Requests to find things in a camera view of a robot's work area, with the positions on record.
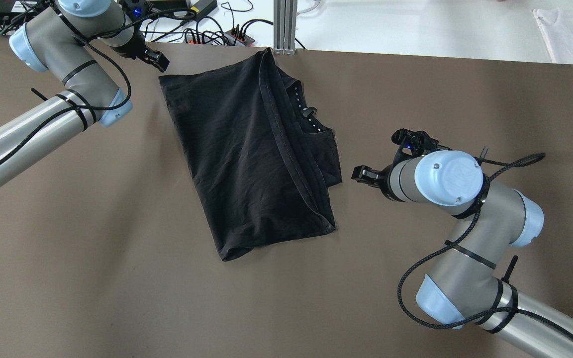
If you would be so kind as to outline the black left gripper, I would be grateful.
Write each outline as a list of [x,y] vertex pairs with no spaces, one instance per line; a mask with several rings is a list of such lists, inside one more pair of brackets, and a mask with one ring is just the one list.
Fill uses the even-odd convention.
[[121,57],[139,59],[146,64],[150,64],[157,68],[161,73],[164,73],[169,66],[169,59],[162,52],[153,50],[146,46],[145,36],[139,31],[135,30],[127,43],[120,47],[115,47],[114,50],[121,55]]

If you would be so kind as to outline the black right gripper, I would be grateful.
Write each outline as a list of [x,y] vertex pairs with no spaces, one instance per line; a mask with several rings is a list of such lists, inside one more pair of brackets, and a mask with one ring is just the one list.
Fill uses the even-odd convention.
[[388,165],[379,171],[365,165],[355,166],[352,172],[352,180],[377,188],[384,197],[391,201],[396,201],[396,195],[393,193],[390,184],[392,168],[392,165]]

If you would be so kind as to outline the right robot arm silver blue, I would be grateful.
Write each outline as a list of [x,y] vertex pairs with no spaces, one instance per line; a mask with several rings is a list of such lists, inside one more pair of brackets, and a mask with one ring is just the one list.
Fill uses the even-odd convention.
[[356,166],[352,179],[397,202],[435,206],[457,221],[443,247],[414,263],[396,287],[409,319],[434,330],[478,326],[537,358],[573,358],[573,318],[523,294],[510,281],[518,257],[501,278],[496,264],[508,247],[529,245],[544,213],[522,192],[497,182],[512,168],[544,158],[536,153],[486,176],[482,159],[455,150],[401,153],[383,170]]

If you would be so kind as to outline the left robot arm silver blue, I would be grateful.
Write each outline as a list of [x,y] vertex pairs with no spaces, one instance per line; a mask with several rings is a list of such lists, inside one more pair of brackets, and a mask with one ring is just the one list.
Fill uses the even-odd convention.
[[146,45],[139,24],[114,0],[50,0],[48,8],[9,39],[14,54],[50,71],[64,90],[0,127],[0,188],[94,124],[109,127],[133,108],[92,52],[100,39],[118,55],[164,72],[169,60]]

